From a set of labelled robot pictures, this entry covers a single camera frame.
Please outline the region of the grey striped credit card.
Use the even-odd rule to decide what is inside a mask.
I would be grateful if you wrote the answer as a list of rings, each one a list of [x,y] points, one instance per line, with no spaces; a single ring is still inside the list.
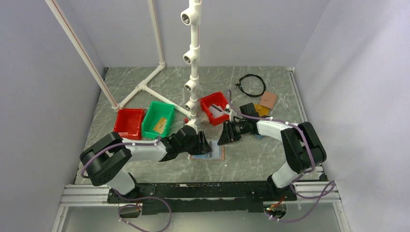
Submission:
[[[224,146],[218,145],[218,141],[212,140],[210,141],[210,146],[212,151],[209,153],[209,157],[212,160],[223,160],[224,159]]]

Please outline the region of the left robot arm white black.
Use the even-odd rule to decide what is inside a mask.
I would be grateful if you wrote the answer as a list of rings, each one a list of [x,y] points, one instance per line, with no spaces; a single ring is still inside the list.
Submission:
[[[123,170],[127,163],[165,162],[181,153],[197,156],[211,151],[204,132],[188,125],[170,136],[150,141],[130,140],[111,132],[80,155],[83,164],[80,175],[90,179],[94,186],[107,185],[115,189],[125,202],[132,203],[138,199],[139,189],[135,179]]]

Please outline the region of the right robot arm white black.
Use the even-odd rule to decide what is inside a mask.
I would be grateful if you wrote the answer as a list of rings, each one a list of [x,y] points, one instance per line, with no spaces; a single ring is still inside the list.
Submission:
[[[260,117],[252,103],[240,106],[240,116],[223,123],[218,145],[237,142],[248,133],[271,137],[283,144],[286,162],[267,178],[269,199],[279,200],[294,180],[326,161],[326,151],[310,122],[292,124]]]

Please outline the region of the orange credit card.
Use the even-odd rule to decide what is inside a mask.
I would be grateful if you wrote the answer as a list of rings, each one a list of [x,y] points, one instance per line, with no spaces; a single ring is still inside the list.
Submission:
[[[153,131],[162,134],[165,131],[165,128],[167,126],[167,118],[161,117],[158,122],[155,124],[153,127]]]

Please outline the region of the white thin credit card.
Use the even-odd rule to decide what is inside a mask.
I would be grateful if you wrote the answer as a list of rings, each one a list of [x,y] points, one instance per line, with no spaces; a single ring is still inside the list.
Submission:
[[[219,113],[223,113],[223,112],[224,112],[224,110],[222,109],[221,106],[218,106],[218,105],[215,105],[215,104],[212,104],[212,105],[209,107],[209,111],[210,111],[211,113],[213,113],[213,114],[216,114],[217,112],[219,112]]]

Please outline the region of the brown card holder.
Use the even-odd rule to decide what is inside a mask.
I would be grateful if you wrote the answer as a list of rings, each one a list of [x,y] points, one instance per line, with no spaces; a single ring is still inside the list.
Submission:
[[[189,155],[189,160],[224,160],[224,145],[218,145],[216,140],[208,143],[212,148],[211,152],[196,156]]]

